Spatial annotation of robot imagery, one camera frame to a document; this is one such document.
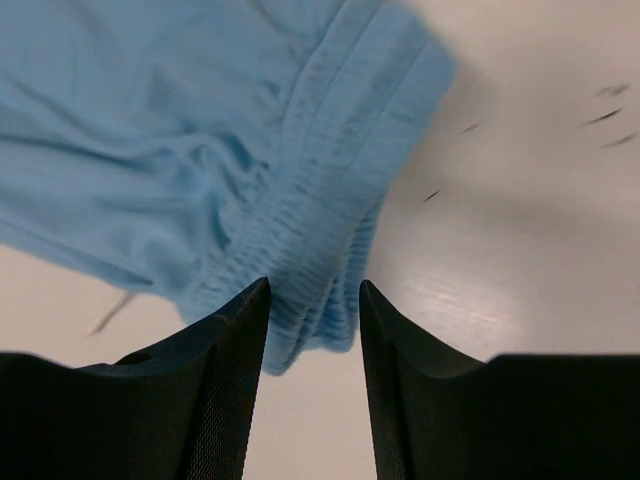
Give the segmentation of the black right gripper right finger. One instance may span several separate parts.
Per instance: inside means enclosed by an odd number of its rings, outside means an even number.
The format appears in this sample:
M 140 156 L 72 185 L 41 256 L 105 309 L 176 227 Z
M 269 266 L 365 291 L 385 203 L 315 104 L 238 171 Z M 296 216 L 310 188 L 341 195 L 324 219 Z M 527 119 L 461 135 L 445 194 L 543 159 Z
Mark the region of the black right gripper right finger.
M 359 292 L 381 479 L 635 479 L 635 355 L 500 355 L 481 362 Z

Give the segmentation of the light blue shorts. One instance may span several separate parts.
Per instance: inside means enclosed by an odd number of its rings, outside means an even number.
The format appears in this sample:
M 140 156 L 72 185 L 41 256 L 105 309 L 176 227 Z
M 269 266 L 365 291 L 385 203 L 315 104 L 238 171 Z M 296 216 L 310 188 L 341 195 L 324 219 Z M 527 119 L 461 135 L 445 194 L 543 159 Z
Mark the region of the light blue shorts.
M 266 372 L 345 352 L 454 74 L 400 1 L 5 1 L 1 241 L 188 323 L 265 277 Z

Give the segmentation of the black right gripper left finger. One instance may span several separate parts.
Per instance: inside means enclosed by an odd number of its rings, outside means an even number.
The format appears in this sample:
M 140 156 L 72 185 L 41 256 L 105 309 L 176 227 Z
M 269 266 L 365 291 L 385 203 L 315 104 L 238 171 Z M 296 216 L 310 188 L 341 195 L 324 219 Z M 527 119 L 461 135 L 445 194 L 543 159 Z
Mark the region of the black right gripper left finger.
M 266 279 L 113 364 L 1 357 L 5 479 L 238 479 L 270 309 Z

